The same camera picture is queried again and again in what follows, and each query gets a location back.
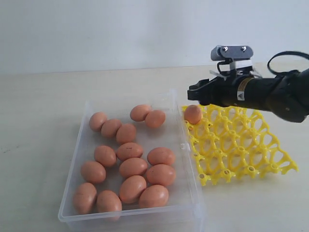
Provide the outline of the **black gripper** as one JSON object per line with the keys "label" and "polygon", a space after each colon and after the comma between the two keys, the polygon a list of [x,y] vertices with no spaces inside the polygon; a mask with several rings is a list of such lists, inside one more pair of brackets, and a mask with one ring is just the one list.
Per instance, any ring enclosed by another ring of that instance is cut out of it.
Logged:
{"label": "black gripper", "polygon": [[200,105],[244,106],[244,101],[238,100],[238,86],[244,80],[244,75],[229,76],[226,79],[215,77],[203,79],[189,86],[187,99],[197,101]]}

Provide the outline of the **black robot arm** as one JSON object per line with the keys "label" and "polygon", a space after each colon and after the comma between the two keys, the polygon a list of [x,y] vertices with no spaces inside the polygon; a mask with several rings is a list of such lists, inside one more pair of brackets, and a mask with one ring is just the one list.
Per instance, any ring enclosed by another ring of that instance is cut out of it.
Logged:
{"label": "black robot arm", "polygon": [[291,70],[274,78],[230,72],[227,77],[217,76],[191,85],[187,97],[204,106],[268,111],[285,121],[301,123],[309,115],[309,72]]}

